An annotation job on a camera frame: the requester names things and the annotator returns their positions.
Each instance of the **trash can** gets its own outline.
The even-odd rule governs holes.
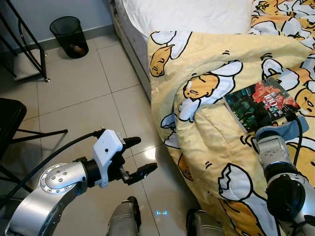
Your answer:
[[[81,58],[88,53],[89,48],[78,18],[60,17],[51,23],[49,29],[69,57]]]

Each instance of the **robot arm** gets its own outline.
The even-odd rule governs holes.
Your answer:
[[[122,139],[113,130],[105,130],[94,145],[92,160],[79,158],[70,164],[49,167],[36,189],[14,212],[5,235],[51,236],[65,207],[88,187],[104,188],[115,179],[130,185],[145,178],[157,168],[156,163],[140,167],[131,175],[123,168],[123,152],[140,142],[138,137]]]
[[[309,129],[299,117],[302,131]],[[265,126],[256,133],[259,161],[267,180],[267,207],[287,235],[315,234],[315,189],[292,164],[285,141],[299,135],[297,121]]]

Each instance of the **chair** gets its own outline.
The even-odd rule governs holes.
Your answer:
[[[26,106],[17,101],[11,99],[0,98],[0,161],[10,144],[24,142],[27,140],[39,139],[47,136],[65,134],[68,132],[67,129],[59,130],[55,132],[42,133],[30,130],[19,129],[23,118],[26,115]],[[32,136],[14,139],[14,134],[19,132],[31,133]],[[0,180],[9,182],[19,183],[21,180],[17,178],[12,172],[8,171],[4,166],[0,165],[0,172],[5,174],[7,177],[0,177]],[[23,188],[28,192],[33,190],[24,185]]]

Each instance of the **book cover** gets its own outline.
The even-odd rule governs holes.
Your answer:
[[[230,112],[245,132],[271,125],[300,107],[293,97],[274,78],[268,78],[224,96]]]

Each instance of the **wall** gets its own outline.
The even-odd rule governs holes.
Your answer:
[[[83,30],[112,24],[106,0],[11,0],[38,41],[54,38],[50,24],[61,16],[75,16]],[[12,25],[14,19],[9,13]]]

